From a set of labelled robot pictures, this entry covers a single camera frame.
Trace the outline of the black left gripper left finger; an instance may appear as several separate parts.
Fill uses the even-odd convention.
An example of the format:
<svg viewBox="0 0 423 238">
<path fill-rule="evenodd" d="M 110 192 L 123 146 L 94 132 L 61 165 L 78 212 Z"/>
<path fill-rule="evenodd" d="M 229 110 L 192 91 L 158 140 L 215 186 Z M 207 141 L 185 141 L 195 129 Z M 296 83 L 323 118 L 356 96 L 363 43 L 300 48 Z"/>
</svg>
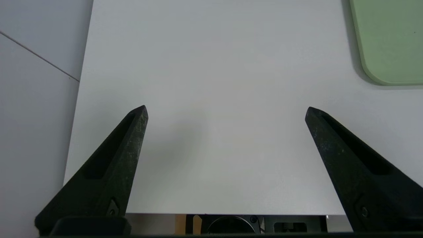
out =
<svg viewBox="0 0 423 238">
<path fill-rule="evenodd" d="M 125 218 L 148 122 L 131 110 L 36 216 L 40 234 L 129 234 Z"/>
</svg>

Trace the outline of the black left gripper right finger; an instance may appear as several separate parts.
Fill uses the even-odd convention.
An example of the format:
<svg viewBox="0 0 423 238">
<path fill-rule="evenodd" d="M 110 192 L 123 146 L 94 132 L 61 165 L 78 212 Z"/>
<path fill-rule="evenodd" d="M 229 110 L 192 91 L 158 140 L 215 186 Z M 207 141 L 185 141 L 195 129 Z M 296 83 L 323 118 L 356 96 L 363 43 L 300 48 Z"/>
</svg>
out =
<svg viewBox="0 0 423 238">
<path fill-rule="evenodd" d="M 355 232 L 421 232 L 423 189 L 323 110 L 305 122 Z"/>
</svg>

